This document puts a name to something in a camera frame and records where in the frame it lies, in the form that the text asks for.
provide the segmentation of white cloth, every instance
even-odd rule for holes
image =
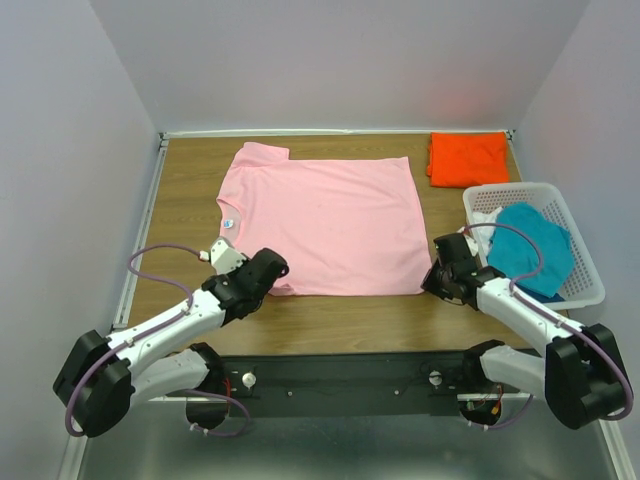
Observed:
[[[502,207],[496,208],[491,213],[482,213],[482,212],[472,212],[471,218],[473,218],[473,224],[476,223],[496,223],[498,219],[498,215],[502,212]],[[462,232],[465,227],[461,227],[458,232]],[[493,237],[493,232],[496,227],[478,227],[474,228],[472,232],[475,234],[475,238],[480,242],[480,246],[482,247],[482,251],[484,252],[485,257],[489,255],[489,251],[491,251],[491,238]],[[474,237],[467,235],[467,245],[469,245],[469,250],[471,251],[471,255],[474,257],[478,254],[478,244]]]

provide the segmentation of screw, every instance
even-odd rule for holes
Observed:
[[[434,370],[429,374],[429,383],[434,387],[437,387],[442,383],[442,374],[437,370]]]
[[[253,387],[256,381],[257,379],[253,372],[247,372],[242,376],[242,384],[247,388]]]

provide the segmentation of white wall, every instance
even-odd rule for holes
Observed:
[[[587,0],[91,0],[162,131],[514,128]]]
[[[157,135],[87,2],[5,2],[0,44],[0,477],[53,479],[53,380],[113,318]]]
[[[640,392],[640,4],[594,1],[517,130],[522,176],[562,191],[607,298],[572,312],[612,328]],[[640,405],[621,423],[640,473]]]

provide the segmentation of pink t-shirt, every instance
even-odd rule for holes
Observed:
[[[247,142],[217,201],[220,234],[238,250],[287,260],[273,295],[415,294],[431,268],[407,157],[289,160],[287,148]]]

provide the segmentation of cable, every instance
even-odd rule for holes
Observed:
[[[225,378],[222,383],[227,387],[227,397],[231,397],[231,382],[228,378]],[[227,402],[227,414],[229,413],[229,410],[231,410],[231,402]]]
[[[136,276],[138,276],[140,278],[147,278],[149,280],[153,280],[153,281],[161,282],[161,283],[166,283],[167,285],[173,285],[173,286],[176,286],[176,287],[180,288],[187,295],[187,311],[188,311],[188,310],[191,309],[191,306],[193,305],[193,294],[191,293],[191,290],[189,290],[189,288],[187,286],[183,285],[180,282],[176,282],[174,280],[170,280],[168,278],[159,277],[157,275],[152,275],[150,273],[142,273],[142,272],[140,272],[139,270],[136,270],[133,267],[133,261],[136,258],[138,258],[140,255],[142,255],[142,254],[144,254],[146,252],[149,252],[151,250],[155,250],[155,249],[158,249],[158,248],[177,248],[179,250],[184,250],[186,252],[189,252],[189,253],[195,255],[196,257],[198,257],[198,259],[200,258],[200,252],[198,252],[197,250],[194,250],[192,248],[185,247],[185,246],[182,246],[182,245],[176,245],[174,243],[160,243],[158,245],[152,245],[150,247],[146,247],[146,248],[143,248],[141,250],[138,250],[133,255],[131,255],[131,257],[129,258],[129,263],[128,263],[127,268],[129,269],[129,271],[131,273],[133,273],[134,275],[136,275]],[[87,382],[89,381],[91,376],[100,367],[102,367],[105,363],[107,363],[107,361],[111,357],[115,356],[116,354],[118,354],[119,352],[121,352],[122,350],[127,348],[130,344],[138,342],[138,341],[148,337],[149,335],[153,335],[154,333],[162,330],[163,328],[168,327],[169,325],[172,325],[173,323],[177,322],[182,317],[184,317],[184,315],[185,315],[185,312],[180,311],[179,313],[177,313],[173,317],[169,318],[168,320],[165,320],[162,323],[159,323],[155,327],[150,328],[149,330],[147,330],[145,332],[141,332],[141,333],[139,333],[137,335],[134,335],[131,338],[131,340],[129,340],[128,342],[122,342],[120,345],[117,345],[117,346],[113,347],[111,350],[109,350],[107,353],[105,353],[102,357],[100,357],[96,361],[96,363],[94,363],[93,365],[91,365],[91,367],[89,367],[89,369],[85,372],[85,374],[78,381],[78,384],[76,385],[76,387],[73,389],[73,392],[71,393],[71,397],[69,397],[69,402],[67,403],[67,410],[65,411],[65,416],[64,416],[64,425],[65,425],[65,428],[67,429],[67,432],[69,432],[69,435],[71,435],[72,437],[82,437],[84,435],[84,432],[82,430],[76,430],[73,427],[73,410],[74,410],[74,408],[76,406],[76,402],[78,401],[78,397],[80,396],[80,392],[85,387],[85,385],[87,384]]]
[[[538,245],[536,245],[536,243],[533,241],[533,239],[531,237],[529,237],[523,231],[521,231],[521,230],[519,230],[519,229],[517,229],[515,227],[512,227],[511,225],[506,225],[504,223],[474,223],[472,225],[467,225],[464,228],[463,233],[467,233],[472,228],[477,228],[477,227],[506,228],[507,230],[511,230],[512,232],[515,232],[518,235],[520,235],[527,242],[529,242],[529,245],[531,245],[533,247],[533,249],[536,252],[536,255],[538,256],[538,266],[532,272],[525,273],[523,275],[518,275],[517,277],[514,277],[513,279],[511,279],[511,281],[509,282],[509,291],[511,292],[511,294],[520,303],[522,303],[523,305],[527,306],[528,308],[530,308],[531,310],[536,312],[538,315],[541,315],[542,317],[544,317],[547,320],[551,321],[556,327],[562,328],[562,329],[568,331],[569,333],[571,333],[572,335],[575,335],[576,337],[578,337],[580,340],[582,340],[584,343],[586,343],[596,354],[598,354],[598,356],[600,356],[600,358],[602,358],[602,360],[604,360],[604,362],[607,364],[607,366],[611,369],[613,374],[616,376],[616,379],[618,380],[618,382],[620,382],[620,385],[622,385],[622,389],[624,390],[624,394],[625,394],[625,406],[624,406],[624,408],[622,409],[621,412],[618,412],[618,413],[613,414],[613,415],[608,415],[608,416],[604,417],[603,420],[616,421],[616,420],[622,420],[623,418],[627,417],[631,413],[631,410],[633,409],[633,390],[631,389],[631,384],[629,383],[629,380],[627,380],[627,377],[625,376],[625,374],[622,372],[620,367],[618,367],[618,365],[616,365],[616,363],[607,354],[607,352],[605,352],[596,342],[591,340],[589,337],[587,337],[580,330],[578,330],[578,329],[576,329],[576,328],[574,328],[574,327],[572,327],[570,325],[567,325],[565,322],[559,321],[554,315],[552,315],[552,314],[548,313],[546,310],[540,308],[534,302],[529,301],[518,290],[516,290],[515,287],[516,287],[516,283],[517,282],[519,282],[520,280],[523,280],[525,278],[529,278],[529,277],[533,277],[533,276],[537,275],[538,273],[540,273],[542,271],[542,269],[544,267],[544,258],[542,256],[542,252],[540,251],[540,248],[538,247]],[[527,404],[525,405],[523,410],[528,407],[528,403],[529,402],[527,402]]]
[[[185,390],[184,392],[190,395],[199,395],[202,397],[215,398],[218,400],[224,400],[226,402],[233,403],[236,407],[242,410],[242,413],[244,414],[244,418],[246,420],[244,422],[244,425],[242,425],[242,427],[236,430],[235,432],[216,432],[215,430],[202,428],[197,423],[191,424],[191,427],[190,427],[191,430],[197,430],[199,432],[204,433],[205,435],[212,435],[214,437],[237,437],[242,432],[244,432],[249,426],[249,424],[251,423],[251,415],[249,414],[249,410],[247,410],[247,407],[245,407],[242,403],[240,403],[235,398],[231,398],[226,395],[219,395],[217,393],[201,392],[200,390]]]
[[[472,403],[472,404],[474,404],[474,406],[475,406],[475,407],[481,407],[482,405],[484,405],[484,404],[485,404],[485,402],[487,401],[487,399],[488,399],[491,395],[493,395],[493,394],[494,394],[493,389],[494,389],[494,387],[495,387],[496,385],[498,385],[498,386],[500,387],[500,396],[499,396],[498,400],[502,399],[502,395],[504,395],[504,390],[502,389],[502,384],[500,384],[500,383],[496,383],[496,384],[494,384],[494,385],[491,387],[491,391],[490,391],[489,393],[487,393],[484,397],[482,397],[480,400],[469,400],[469,402],[468,402],[468,403]]]
[[[520,420],[520,418],[522,418],[522,416],[529,409],[532,403],[533,403],[533,395],[529,395],[529,398],[527,398],[527,401],[522,406],[520,411],[516,413],[513,417],[511,417],[509,420],[507,420],[506,422],[498,423],[496,425],[481,425],[481,426],[483,428],[486,428],[487,430],[500,430],[501,428],[506,428],[510,425],[513,425],[518,420]]]
[[[502,408],[502,397],[504,396],[504,388],[502,388],[501,383],[498,384],[498,390],[500,391],[500,395],[498,396],[498,401],[496,402],[494,407],[491,409],[491,413],[493,413],[494,415],[497,415],[498,412],[500,412],[500,408]]]

